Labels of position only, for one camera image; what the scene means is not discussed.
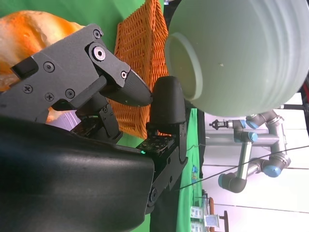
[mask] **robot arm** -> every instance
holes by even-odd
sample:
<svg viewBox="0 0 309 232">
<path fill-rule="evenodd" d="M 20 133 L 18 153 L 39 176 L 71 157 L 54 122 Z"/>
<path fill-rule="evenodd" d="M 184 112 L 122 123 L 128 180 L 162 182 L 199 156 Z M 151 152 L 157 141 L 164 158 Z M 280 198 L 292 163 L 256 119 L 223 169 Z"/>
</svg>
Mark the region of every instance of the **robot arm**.
<svg viewBox="0 0 309 232">
<path fill-rule="evenodd" d="M 1 231 L 130 231 L 185 167 L 177 79 L 161 77 L 151 93 L 101 35 L 89 25 L 13 67 L 21 80 L 0 94 Z M 122 133 L 105 97 L 151 104 L 137 148 L 115 144 Z M 81 123 L 72 131 L 40 123 L 49 107 L 77 110 Z"/>
</svg>

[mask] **white bowl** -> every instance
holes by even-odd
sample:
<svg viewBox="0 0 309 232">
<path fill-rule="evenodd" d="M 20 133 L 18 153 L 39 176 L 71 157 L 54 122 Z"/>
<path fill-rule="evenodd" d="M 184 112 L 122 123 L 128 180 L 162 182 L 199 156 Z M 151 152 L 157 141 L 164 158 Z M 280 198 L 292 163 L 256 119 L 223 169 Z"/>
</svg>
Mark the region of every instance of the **white bowl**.
<svg viewBox="0 0 309 232">
<path fill-rule="evenodd" d="M 170 75 L 197 108 L 246 116 L 279 107 L 309 69 L 306 0 L 183 0 L 165 46 Z"/>
</svg>

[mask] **wicker basket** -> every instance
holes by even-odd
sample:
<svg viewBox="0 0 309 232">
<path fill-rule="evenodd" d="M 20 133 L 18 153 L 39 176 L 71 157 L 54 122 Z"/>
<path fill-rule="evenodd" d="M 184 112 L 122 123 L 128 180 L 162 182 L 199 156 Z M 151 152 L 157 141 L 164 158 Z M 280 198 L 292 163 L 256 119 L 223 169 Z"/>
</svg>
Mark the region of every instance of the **wicker basket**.
<svg viewBox="0 0 309 232">
<path fill-rule="evenodd" d="M 159 0 L 146 2 L 118 25 L 115 55 L 126 62 L 152 91 L 156 80 L 168 75 L 164 58 L 167 26 Z M 145 139 L 150 106 L 130 107 L 111 101 L 120 129 Z"/>
</svg>

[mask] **orange bread loaf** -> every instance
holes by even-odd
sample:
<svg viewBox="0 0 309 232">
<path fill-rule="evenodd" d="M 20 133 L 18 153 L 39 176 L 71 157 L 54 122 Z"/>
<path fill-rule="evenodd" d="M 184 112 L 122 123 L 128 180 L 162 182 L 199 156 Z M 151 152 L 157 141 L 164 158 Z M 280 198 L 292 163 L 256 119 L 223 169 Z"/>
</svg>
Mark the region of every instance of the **orange bread loaf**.
<svg viewBox="0 0 309 232">
<path fill-rule="evenodd" d="M 83 26 L 46 12 L 20 11 L 0 18 L 0 91 L 19 81 L 11 67 Z M 63 112 L 49 109 L 47 121 Z"/>
</svg>

